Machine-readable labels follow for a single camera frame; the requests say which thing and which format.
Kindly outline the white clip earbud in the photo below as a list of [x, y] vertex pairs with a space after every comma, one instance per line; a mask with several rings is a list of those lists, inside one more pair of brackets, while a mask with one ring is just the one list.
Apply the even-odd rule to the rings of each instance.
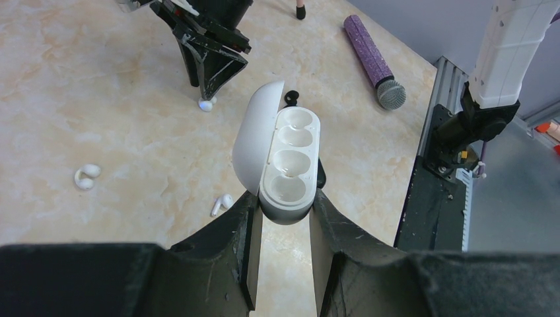
[[101, 174], [101, 167], [96, 164], [85, 164], [74, 173], [74, 183], [77, 188], [83, 191], [91, 190], [94, 186], [94, 179]]
[[215, 96], [209, 100], [206, 100], [204, 98], [200, 98], [198, 100], [198, 106], [204, 112], [211, 112], [216, 103], [217, 103], [217, 97]]

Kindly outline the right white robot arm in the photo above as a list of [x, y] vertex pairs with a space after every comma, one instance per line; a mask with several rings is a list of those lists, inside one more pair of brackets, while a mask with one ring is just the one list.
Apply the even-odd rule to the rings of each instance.
[[[131, 12], [149, 6], [180, 46], [190, 83], [200, 89], [199, 107], [209, 112], [217, 91], [245, 68], [249, 40], [237, 28], [249, 1], [121, 1]], [[550, 24], [558, 1], [497, 1], [473, 73], [464, 85], [462, 110], [433, 127], [425, 147], [425, 166], [441, 176], [474, 169], [468, 145], [488, 142], [513, 119], [528, 67]]]

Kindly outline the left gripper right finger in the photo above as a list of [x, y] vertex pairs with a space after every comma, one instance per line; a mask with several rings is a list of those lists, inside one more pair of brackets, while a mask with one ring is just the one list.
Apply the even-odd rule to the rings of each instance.
[[319, 316], [558, 316], [559, 256], [404, 252], [317, 190], [310, 245]]

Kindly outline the black oval earbud case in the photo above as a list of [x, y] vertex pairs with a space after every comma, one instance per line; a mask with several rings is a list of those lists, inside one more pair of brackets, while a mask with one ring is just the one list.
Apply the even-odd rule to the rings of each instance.
[[317, 188], [322, 189], [326, 185], [326, 173], [323, 164], [320, 159], [318, 159], [317, 165]]

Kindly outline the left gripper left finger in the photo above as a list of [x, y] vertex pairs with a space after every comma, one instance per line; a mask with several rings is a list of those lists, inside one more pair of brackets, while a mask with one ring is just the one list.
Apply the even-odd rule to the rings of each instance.
[[241, 195], [166, 249], [153, 243], [1, 248], [2, 316], [248, 316], [256, 307], [263, 215]]

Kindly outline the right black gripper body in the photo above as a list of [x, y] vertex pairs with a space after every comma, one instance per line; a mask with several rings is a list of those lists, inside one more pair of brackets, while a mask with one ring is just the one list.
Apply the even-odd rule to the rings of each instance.
[[249, 39], [237, 29], [252, 1], [118, 1], [125, 13], [149, 6], [155, 13], [165, 10], [182, 23], [236, 52], [249, 53]]

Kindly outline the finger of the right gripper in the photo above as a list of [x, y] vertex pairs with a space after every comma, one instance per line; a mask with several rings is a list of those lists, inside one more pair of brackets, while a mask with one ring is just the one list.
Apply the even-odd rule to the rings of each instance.
[[187, 33], [177, 36], [177, 41], [188, 72], [190, 85], [192, 87], [199, 87], [198, 52], [193, 44], [190, 43]]
[[205, 38], [192, 41], [192, 53], [203, 100], [212, 99], [248, 64], [239, 53]]

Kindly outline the white oval charging case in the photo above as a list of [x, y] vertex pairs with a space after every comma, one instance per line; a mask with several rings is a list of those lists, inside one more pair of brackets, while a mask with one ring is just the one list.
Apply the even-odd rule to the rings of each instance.
[[308, 214], [318, 187], [321, 123], [311, 110], [281, 108], [284, 81], [251, 97], [232, 149], [240, 183], [258, 197], [264, 215], [292, 225]]

